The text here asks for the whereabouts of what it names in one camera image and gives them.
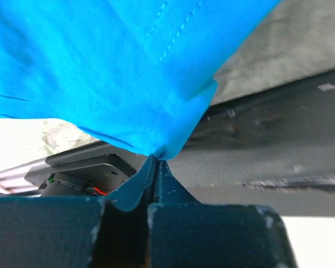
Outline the blue t-shirt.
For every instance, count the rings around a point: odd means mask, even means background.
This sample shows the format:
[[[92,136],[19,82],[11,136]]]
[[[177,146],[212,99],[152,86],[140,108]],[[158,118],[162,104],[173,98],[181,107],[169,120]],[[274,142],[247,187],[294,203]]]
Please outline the blue t-shirt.
[[[58,118],[169,160],[277,1],[0,1],[0,118]]]

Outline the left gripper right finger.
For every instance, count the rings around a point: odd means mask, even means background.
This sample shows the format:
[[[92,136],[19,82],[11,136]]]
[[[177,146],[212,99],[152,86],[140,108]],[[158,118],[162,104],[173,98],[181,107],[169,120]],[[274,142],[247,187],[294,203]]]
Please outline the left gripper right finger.
[[[147,209],[151,267],[296,267],[283,220],[264,205],[208,205],[157,166]]]

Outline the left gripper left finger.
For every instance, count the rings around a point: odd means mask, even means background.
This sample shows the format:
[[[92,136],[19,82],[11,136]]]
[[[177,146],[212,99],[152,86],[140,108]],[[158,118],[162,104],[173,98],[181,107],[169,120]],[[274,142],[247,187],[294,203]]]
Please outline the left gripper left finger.
[[[106,196],[0,197],[0,267],[138,267],[156,159]]]

